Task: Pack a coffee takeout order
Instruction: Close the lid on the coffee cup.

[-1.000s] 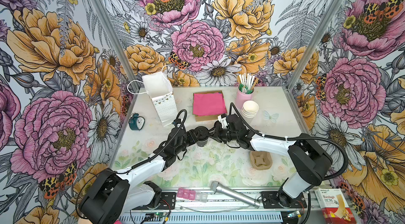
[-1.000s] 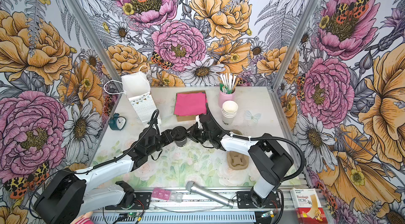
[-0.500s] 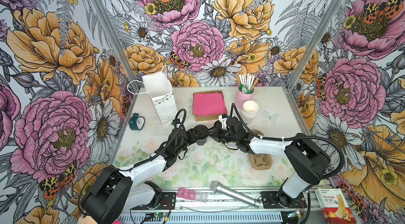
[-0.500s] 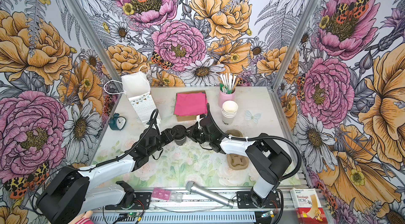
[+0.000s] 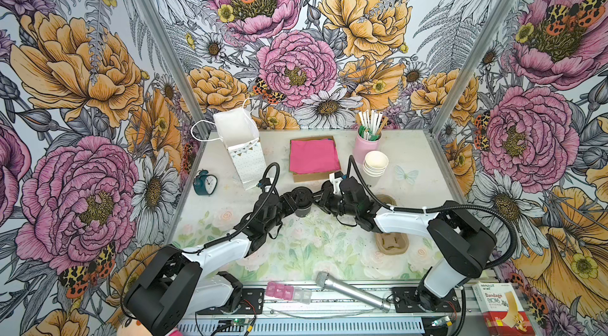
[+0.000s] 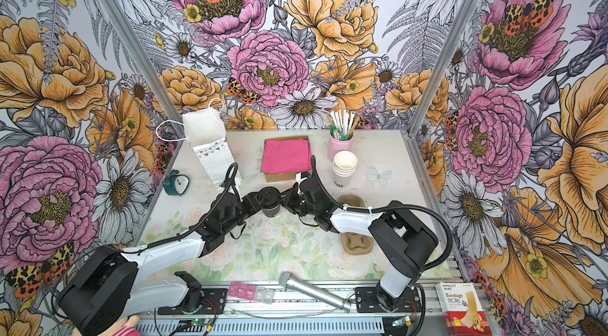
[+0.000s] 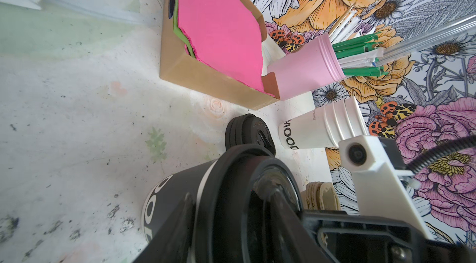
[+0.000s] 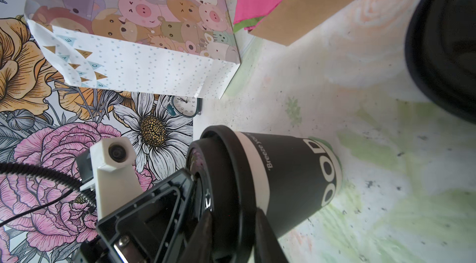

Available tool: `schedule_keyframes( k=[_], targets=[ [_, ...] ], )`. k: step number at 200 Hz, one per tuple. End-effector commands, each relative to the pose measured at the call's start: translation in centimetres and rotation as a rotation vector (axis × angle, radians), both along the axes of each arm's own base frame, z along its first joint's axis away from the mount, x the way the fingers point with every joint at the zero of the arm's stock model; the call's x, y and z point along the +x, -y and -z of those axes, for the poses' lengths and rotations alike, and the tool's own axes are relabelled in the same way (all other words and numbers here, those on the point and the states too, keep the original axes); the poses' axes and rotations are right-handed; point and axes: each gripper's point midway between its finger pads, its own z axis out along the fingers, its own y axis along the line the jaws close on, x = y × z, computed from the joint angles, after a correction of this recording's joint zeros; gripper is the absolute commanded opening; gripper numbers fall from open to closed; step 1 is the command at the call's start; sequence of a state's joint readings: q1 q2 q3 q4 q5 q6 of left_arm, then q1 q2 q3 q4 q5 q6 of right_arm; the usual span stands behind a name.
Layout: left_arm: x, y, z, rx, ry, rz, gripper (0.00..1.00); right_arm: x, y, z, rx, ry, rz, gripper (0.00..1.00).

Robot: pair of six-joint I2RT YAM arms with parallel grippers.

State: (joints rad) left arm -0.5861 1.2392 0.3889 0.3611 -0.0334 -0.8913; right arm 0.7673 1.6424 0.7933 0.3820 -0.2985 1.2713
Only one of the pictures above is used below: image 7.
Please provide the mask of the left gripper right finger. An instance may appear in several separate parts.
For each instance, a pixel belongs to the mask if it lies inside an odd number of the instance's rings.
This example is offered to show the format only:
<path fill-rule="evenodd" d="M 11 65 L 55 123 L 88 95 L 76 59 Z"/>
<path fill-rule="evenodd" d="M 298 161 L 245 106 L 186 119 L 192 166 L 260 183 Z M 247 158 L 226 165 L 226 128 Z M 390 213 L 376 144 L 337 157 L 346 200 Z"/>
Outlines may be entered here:
<path fill-rule="evenodd" d="M 270 197 L 270 229 L 276 263 L 329 263 L 281 192 Z"/>

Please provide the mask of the paper coffee cup black sleeve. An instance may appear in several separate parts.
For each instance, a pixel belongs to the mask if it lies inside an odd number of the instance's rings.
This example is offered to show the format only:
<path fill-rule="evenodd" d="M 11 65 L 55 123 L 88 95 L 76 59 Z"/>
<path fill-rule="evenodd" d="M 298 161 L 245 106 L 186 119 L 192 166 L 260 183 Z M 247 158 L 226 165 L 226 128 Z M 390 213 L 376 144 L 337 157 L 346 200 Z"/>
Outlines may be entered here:
<path fill-rule="evenodd" d="M 141 228 L 149 243 L 165 224 L 166 220 L 186 194 L 199 204 L 205 184 L 216 161 L 194 166 L 187 170 L 165 177 L 146 197 L 142 214 Z"/>

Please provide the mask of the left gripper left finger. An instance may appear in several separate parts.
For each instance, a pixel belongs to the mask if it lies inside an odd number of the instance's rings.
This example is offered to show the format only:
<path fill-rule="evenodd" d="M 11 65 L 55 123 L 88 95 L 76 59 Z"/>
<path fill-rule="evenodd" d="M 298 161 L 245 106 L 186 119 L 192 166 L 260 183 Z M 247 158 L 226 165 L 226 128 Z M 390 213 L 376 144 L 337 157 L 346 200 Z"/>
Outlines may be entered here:
<path fill-rule="evenodd" d="M 185 263 L 192 244 L 195 203 L 186 193 L 135 263 Z"/>

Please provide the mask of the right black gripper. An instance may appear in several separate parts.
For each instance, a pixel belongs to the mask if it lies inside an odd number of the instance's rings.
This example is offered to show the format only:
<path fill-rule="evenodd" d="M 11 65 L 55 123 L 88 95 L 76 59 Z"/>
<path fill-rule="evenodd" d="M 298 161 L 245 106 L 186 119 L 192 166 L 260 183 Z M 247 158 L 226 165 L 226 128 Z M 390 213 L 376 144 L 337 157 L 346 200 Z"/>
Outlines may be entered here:
<path fill-rule="evenodd" d="M 301 223 L 331 263 L 473 263 L 476 252 L 427 239 L 398 220 L 305 210 Z"/>

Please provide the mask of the black plastic cup lid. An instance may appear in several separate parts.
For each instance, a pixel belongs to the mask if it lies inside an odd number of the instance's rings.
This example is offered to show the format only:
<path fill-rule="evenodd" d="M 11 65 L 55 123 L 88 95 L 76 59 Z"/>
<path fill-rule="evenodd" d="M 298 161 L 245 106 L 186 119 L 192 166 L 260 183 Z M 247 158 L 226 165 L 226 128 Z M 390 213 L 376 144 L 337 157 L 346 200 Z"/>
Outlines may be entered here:
<path fill-rule="evenodd" d="M 271 195 L 280 191 L 302 211 L 288 167 L 260 145 L 227 150 L 198 185 L 190 259 L 193 263 L 270 263 Z"/>

